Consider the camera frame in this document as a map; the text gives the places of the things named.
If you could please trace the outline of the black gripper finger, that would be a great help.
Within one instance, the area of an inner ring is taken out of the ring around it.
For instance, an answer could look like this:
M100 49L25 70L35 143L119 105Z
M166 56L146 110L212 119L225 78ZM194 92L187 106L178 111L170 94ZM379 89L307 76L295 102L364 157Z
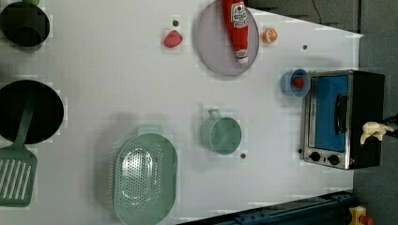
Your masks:
M385 135L398 139L398 130L387 131Z
M390 127L397 127L398 126L398 113L395 114L394 116L384 119L383 124L390 126Z

